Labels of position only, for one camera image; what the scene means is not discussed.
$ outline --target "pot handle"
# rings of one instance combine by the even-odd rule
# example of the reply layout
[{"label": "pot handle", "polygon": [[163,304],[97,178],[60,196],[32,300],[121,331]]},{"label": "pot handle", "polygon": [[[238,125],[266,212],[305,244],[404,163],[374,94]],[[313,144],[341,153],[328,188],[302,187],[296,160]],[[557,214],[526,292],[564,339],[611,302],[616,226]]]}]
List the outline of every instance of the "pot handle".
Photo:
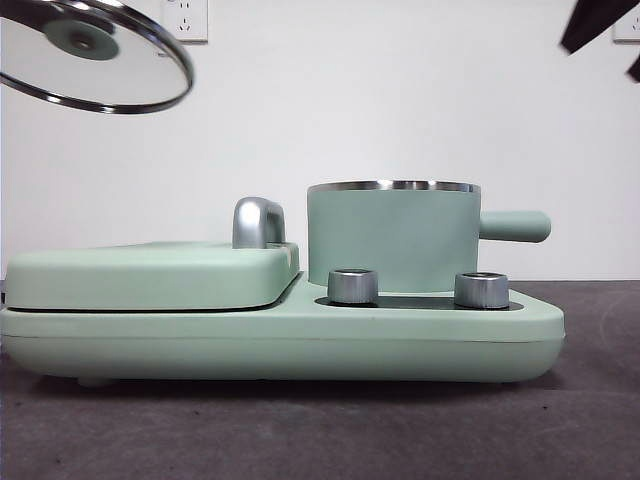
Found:
[{"label": "pot handle", "polygon": [[542,242],[551,233],[551,220],[537,211],[481,212],[480,238],[511,242]]}]

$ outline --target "gray surface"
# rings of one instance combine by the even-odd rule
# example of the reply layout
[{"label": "gray surface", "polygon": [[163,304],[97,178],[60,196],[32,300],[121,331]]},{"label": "gray surface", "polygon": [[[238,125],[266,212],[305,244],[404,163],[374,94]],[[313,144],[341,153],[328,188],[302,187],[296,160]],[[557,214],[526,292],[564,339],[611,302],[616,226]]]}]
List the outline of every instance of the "gray surface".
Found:
[{"label": "gray surface", "polygon": [[553,370],[520,384],[86,390],[3,356],[2,478],[640,478],[640,282],[514,287],[563,308],[568,335]]}]

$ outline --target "silver knob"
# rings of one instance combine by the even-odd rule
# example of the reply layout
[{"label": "silver knob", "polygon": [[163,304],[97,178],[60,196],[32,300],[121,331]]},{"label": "silver knob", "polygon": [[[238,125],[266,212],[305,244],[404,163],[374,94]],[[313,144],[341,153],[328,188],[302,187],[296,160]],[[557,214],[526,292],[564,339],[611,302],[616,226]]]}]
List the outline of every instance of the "silver knob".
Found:
[{"label": "silver knob", "polygon": [[509,306],[509,279],[500,273],[459,273],[456,275],[454,302],[470,308]]},{"label": "silver knob", "polygon": [[378,300],[378,274],[373,270],[332,270],[327,285],[327,296],[331,302],[362,304]]}]

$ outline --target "appliance base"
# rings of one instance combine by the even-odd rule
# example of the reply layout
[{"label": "appliance base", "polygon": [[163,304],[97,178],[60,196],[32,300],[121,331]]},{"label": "appliance base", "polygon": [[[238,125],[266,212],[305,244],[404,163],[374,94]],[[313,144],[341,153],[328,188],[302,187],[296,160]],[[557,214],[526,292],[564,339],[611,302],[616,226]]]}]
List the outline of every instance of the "appliance base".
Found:
[{"label": "appliance base", "polygon": [[551,368],[564,339],[560,309],[515,291],[510,299],[523,308],[507,311],[336,308],[315,302],[325,294],[299,277],[278,302],[254,310],[5,309],[2,344],[28,370],[98,386],[129,378],[513,382]]}]

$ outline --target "electrical socket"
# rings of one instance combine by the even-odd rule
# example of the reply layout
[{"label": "electrical socket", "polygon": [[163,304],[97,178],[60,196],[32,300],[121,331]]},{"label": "electrical socket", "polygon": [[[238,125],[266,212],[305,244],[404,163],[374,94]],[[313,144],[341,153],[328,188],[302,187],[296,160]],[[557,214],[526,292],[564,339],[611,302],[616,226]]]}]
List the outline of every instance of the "electrical socket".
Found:
[{"label": "electrical socket", "polygon": [[209,0],[163,0],[162,25],[181,42],[209,40]]},{"label": "electrical socket", "polygon": [[631,9],[613,26],[616,43],[640,43],[640,5]]}]

